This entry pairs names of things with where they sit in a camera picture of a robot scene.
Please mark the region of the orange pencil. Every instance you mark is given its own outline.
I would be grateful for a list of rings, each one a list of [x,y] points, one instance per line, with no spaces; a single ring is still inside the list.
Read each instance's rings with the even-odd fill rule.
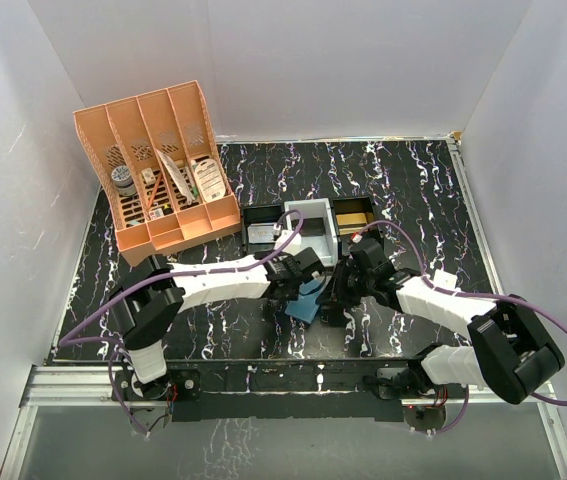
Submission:
[[[161,186],[162,182],[163,182],[163,174],[161,172],[159,172],[159,174],[156,177],[156,180],[154,182],[153,188],[150,192],[150,195],[147,199],[148,210],[151,209],[152,205],[154,204],[155,198],[158,194],[158,190],[159,190],[159,187]]]

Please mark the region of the small white eraser box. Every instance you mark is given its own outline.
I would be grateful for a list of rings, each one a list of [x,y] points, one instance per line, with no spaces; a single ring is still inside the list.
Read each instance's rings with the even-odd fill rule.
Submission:
[[[143,169],[141,175],[146,185],[153,185],[156,182],[156,175],[151,168]]]

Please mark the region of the blue leather card holder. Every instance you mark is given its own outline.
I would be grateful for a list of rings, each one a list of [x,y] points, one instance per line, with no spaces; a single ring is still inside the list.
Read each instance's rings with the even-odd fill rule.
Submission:
[[[285,314],[296,321],[311,325],[319,311],[317,300],[326,286],[327,282],[320,279],[302,284],[298,298],[287,303]]]

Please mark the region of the roll of tape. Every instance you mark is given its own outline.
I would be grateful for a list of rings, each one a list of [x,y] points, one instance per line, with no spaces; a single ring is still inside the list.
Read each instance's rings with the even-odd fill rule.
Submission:
[[[132,197],[137,194],[137,189],[132,178],[131,171],[126,165],[119,165],[111,171],[111,181],[118,194],[122,197]]]

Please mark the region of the black tray left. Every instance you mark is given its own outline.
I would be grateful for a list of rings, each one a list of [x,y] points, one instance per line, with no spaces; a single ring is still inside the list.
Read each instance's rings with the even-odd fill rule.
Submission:
[[[251,255],[274,249],[273,229],[284,213],[282,203],[241,208],[242,253]]]

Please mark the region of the black tray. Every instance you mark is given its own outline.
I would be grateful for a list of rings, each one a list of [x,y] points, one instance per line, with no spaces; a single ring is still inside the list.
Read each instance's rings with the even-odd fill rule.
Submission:
[[[273,229],[284,213],[282,203],[241,208],[242,253],[251,255],[274,249]]]
[[[381,219],[370,196],[338,197],[330,200],[340,255],[349,251],[350,239],[367,224]]]

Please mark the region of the white labelled blister pack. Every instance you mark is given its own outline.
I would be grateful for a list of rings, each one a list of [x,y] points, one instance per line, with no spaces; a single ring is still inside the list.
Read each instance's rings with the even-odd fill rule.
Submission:
[[[206,157],[194,160],[192,173],[204,202],[216,201],[226,195],[227,187],[223,173],[215,159]]]

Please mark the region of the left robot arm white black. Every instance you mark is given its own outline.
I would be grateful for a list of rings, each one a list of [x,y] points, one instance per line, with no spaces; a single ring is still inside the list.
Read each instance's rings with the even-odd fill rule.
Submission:
[[[217,264],[169,265],[148,257],[119,283],[113,295],[125,297],[109,309],[132,367],[124,375],[128,390],[144,400],[166,395],[170,379],[162,341],[179,314],[233,299],[297,300],[301,289],[324,273],[311,248],[258,252]]]

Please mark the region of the silver card in tray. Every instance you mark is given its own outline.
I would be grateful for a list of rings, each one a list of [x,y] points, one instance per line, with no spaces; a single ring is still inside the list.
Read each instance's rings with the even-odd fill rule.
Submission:
[[[274,243],[281,234],[281,227],[274,223],[253,223],[247,227],[249,244]]]

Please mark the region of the gold box in tray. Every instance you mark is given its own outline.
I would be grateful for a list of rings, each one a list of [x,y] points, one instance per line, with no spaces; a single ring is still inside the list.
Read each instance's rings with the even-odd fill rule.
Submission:
[[[369,212],[340,213],[336,215],[339,235],[352,235],[374,220]]]

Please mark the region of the small white red box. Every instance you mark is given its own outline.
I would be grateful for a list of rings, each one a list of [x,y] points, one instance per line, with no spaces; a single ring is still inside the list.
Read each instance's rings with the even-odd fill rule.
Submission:
[[[433,283],[436,287],[454,291],[457,287],[457,275],[437,269],[434,272]]]

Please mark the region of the white paper packet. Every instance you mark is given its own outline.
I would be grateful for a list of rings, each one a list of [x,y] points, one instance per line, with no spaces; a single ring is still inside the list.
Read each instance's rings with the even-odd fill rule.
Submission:
[[[185,167],[180,167],[169,155],[161,150],[157,150],[156,153],[174,182],[179,194],[185,198],[187,205],[191,205],[195,200],[195,195],[192,182],[186,173]]]

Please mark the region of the orange plastic file organizer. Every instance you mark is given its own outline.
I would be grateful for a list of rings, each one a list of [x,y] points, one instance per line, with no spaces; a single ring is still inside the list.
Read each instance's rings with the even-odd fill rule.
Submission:
[[[205,97],[198,82],[120,99],[74,113],[78,138],[108,200],[117,247],[136,266],[153,254],[174,254],[234,234],[240,229],[236,195],[221,164]],[[156,151],[184,166],[195,200],[187,205]],[[211,157],[222,170],[226,195],[203,201],[192,173],[194,160]],[[137,194],[122,197],[111,181],[111,171],[126,165]],[[163,174],[151,209],[141,171]]]

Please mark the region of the black tray right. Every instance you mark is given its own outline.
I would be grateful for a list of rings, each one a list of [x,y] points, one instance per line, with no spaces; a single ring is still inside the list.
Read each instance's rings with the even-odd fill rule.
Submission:
[[[340,255],[349,251],[350,239],[367,224],[381,219],[370,196],[338,197],[330,200]]]

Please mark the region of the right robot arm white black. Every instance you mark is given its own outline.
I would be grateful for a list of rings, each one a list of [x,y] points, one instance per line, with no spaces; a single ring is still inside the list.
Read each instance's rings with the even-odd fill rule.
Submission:
[[[343,310],[365,297],[470,341],[468,347],[442,345],[421,354],[420,368],[430,384],[487,387],[502,400],[519,404],[565,365],[556,342],[520,299],[445,294],[418,271],[395,268],[380,244],[369,238],[338,261],[318,303],[324,310]]]

